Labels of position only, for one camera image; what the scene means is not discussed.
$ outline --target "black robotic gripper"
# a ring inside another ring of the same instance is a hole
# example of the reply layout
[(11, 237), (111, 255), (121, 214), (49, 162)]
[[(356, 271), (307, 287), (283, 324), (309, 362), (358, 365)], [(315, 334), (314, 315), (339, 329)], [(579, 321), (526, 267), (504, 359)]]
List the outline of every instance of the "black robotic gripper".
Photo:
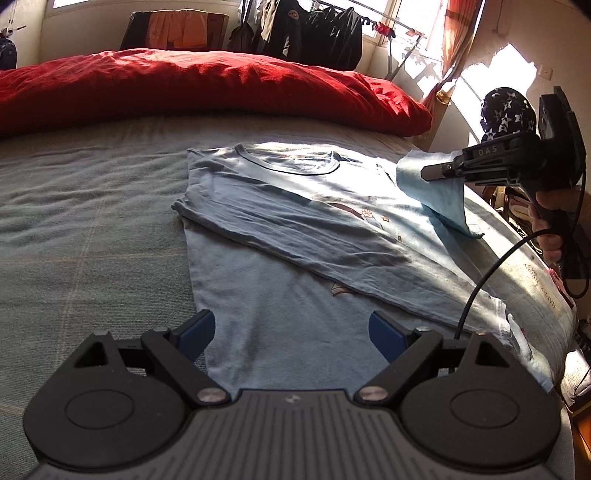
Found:
[(390, 364), (352, 399), (242, 390), (233, 401), (194, 366), (214, 334), (203, 310), (139, 339), (90, 335), (25, 411), (40, 462), (28, 478), (555, 478), (544, 462), (558, 405), (490, 334), (444, 340), (375, 312), (369, 336)]

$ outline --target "black cable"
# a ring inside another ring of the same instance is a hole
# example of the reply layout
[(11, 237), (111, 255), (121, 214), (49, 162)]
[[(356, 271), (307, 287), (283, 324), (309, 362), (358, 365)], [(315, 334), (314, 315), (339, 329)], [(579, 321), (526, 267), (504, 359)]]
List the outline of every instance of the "black cable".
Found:
[(589, 290), (589, 267), (586, 265), (587, 259), (584, 257), (583, 251), (579, 247), (579, 244), (574, 241), (574, 230), (577, 228), (577, 224), (579, 223), (579, 217), (581, 215), (581, 210), (583, 209), (583, 200), (585, 197), (585, 186), (586, 185), (587, 185), (587, 169), (586, 169), (585, 165), (583, 165), (583, 173), (582, 173), (582, 179), (581, 179), (581, 190), (579, 193), (579, 201), (577, 202), (577, 209), (575, 210), (575, 214), (574, 214), (573, 230), (571, 231), (570, 239), (564, 239), (565, 242), (570, 243), (571, 248), (574, 247), (574, 250), (576, 252), (577, 259), (579, 260), (579, 262), (586, 266), (586, 268), (585, 268), (585, 287), (583, 288), (583, 291), (581, 293), (574, 294), (573, 292), (570, 291), (570, 288), (569, 288), (567, 281), (566, 281), (567, 272), (564, 272), (564, 274), (563, 274), (562, 282), (564, 284), (564, 289), (566, 290), (566, 293), (571, 298), (573, 298), (575, 300), (582, 299), (585, 296), (585, 294), (587, 293), (587, 291)]
[(522, 238), (515, 245), (513, 245), (509, 250), (507, 250), (505, 255), (500, 257), (500, 259), (497, 260), (491, 268), (488, 269), (488, 271), (478, 281), (478, 283), (476, 284), (476, 287), (474, 287), (474, 290), (472, 290), (472, 293), (470, 294), (470, 297), (468, 298), (468, 301), (466, 302), (466, 305), (464, 307), (464, 311), (462, 312), (462, 316), (460, 316), (460, 321), (458, 322), (457, 327), (456, 327), (456, 334), (453, 336), (456, 340), (458, 340), (460, 338), (460, 335), (462, 334), (462, 330), (464, 328), (464, 323), (466, 323), (466, 318), (468, 317), (468, 312), (470, 311), (470, 307), (472, 306), (472, 303), (474, 303), (474, 299), (476, 298), (476, 295), (478, 295), (478, 292), (484, 286), (486, 281), (491, 277), (491, 275), (496, 271), (496, 269), (499, 268), (502, 265), (502, 263), (505, 260), (507, 260), (507, 258), (509, 258), (515, 251), (517, 251), (518, 249), (523, 247), (527, 242), (531, 242), (534, 238), (537, 238), (540, 235), (548, 235), (549, 233), (555, 233), (555, 231), (552, 230), (551, 228), (549, 228), (549, 229), (545, 229), (545, 230), (540, 230), (532, 235), (528, 235), (525, 238)]
[[(577, 255), (577, 258), (579, 261), (581, 261), (582, 263), (586, 264), (586, 259), (584, 258), (583, 252), (581, 251), (579, 245), (577, 244), (577, 242), (574, 241), (574, 229), (576, 228), (577, 224), (579, 223), (579, 217), (581, 215), (581, 210), (583, 209), (583, 200), (584, 200), (584, 195), (585, 195), (585, 185), (586, 185), (586, 180), (587, 180), (587, 172), (586, 172), (586, 168), (585, 166), (583, 166), (583, 173), (582, 173), (582, 181), (581, 181), (581, 190), (579, 193), (579, 201), (577, 203), (577, 209), (576, 209), (576, 213), (574, 214), (574, 226), (573, 229), (571, 231), (571, 235), (570, 238), (565, 238), (563, 239), (563, 241), (565, 242), (565, 244), (568, 242), (571, 246), (571, 248), (574, 247), (574, 250), (570, 250), (570, 251), (574, 251)], [(497, 260), (494, 265), (488, 269), (488, 271), (483, 275), (483, 277), (478, 281), (478, 283), (476, 284), (476, 286), (474, 287), (474, 290), (472, 290), (472, 293), (470, 294), (470, 297), (468, 298), (468, 301), (466, 302), (466, 305), (464, 307), (464, 311), (462, 312), (462, 315), (460, 316), (460, 321), (457, 323), (457, 327), (456, 327), (456, 334), (453, 336), (456, 340), (458, 340), (460, 338), (460, 335), (462, 334), (462, 330), (464, 329), (464, 324), (466, 323), (466, 318), (468, 317), (468, 313), (470, 312), (470, 307), (472, 306), (472, 303), (474, 303), (474, 299), (476, 298), (476, 295), (478, 295), (478, 292), (481, 290), (481, 288), (484, 286), (484, 284), (486, 283), (486, 281), (491, 277), (491, 275), (497, 270), (497, 268), (499, 268), (502, 263), (507, 260), (507, 258), (509, 258), (515, 251), (517, 251), (518, 249), (520, 249), (521, 247), (523, 247), (523, 245), (525, 245), (528, 242), (531, 242), (534, 238), (537, 238), (541, 235), (548, 235), (548, 234), (556, 234), (555, 230), (552, 230), (551, 228), (549, 229), (545, 229), (545, 230), (540, 230), (532, 235), (528, 235), (525, 238), (522, 238), (521, 240), (519, 240), (515, 245), (513, 245), (509, 250), (507, 250), (507, 252), (505, 253), (505, 255), (503, 255), (502, 257), (500, 257), (499, 260)], [(566, 284), (566, 275), (563, 273), (563, 284), (564, 284), (564, 289), (566, 290), (566, 293), (573, 299), (578, 300), (580, 298), (583, 298), (585, 296), (585, 294), (587, 293), (588, 289), (589, 289), (589, 267), (585, 267), (585, 287), (583, 289), (583, 291), (577, 295), (573, 294), (568, 285)]]

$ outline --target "screw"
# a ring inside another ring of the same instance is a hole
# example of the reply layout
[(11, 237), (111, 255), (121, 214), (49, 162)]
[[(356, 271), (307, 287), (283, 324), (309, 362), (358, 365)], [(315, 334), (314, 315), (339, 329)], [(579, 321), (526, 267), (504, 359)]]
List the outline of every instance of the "screw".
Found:
[(365, 401), (382, 401), (387, 398), (388, 391), (377, 385), (370, 385), (359, 390), (359, 396)]
[(202, 388), (197, 393), (197, 398), (203, 403), (219, 403), (226, 400), (226, 392), (217, 387)]

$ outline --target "starry fabric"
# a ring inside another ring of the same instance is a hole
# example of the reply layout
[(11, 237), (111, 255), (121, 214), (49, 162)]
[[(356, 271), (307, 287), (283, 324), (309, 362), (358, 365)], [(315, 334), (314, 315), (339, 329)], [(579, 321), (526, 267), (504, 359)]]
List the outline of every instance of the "starry fabric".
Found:
[(509, 87), (488, 92), (480, 107), (483, 142), (518, 132), (535, 132), (536, 117), (529, 101)]

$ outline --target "hanging clothes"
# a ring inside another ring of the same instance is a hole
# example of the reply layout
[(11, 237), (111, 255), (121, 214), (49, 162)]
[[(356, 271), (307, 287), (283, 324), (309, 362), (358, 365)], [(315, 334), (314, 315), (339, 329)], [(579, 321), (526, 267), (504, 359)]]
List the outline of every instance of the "hanging clothes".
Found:
[(0, 38), (0, 70), (17, 68), (17, 48), (11, 40)]
[(361, 59), (362, 17), (351, 7), (334, 7), (309, 15), (302, 63), (334, 70), (354, 70)]
[(153, 12), (146, 37), (148, 48), (168, 50), (205, 48), (207, 12), (198, 10), (162, 10)]
[(240, 17), (240, 25), (237, 26), (232, 33), (230, 33), (230, 39), (228, 41), (227, 51), (235, 51), (237, 53), (251, 53), (252, 52), (252, 40), (254, 39), (255, 33), (252, 27), (248, 23), (248, 18), (251, 13), (252, 3), (255, 0), (245, 0), (246, 11), (242, 12)]
[(199, 10), (134, 12), (120, 50), (220, 50), (227, 26), (227, 15)]
[(253, 53), (301, 62), (302, 40), (309, 16), (297, 0), (266, 0)]

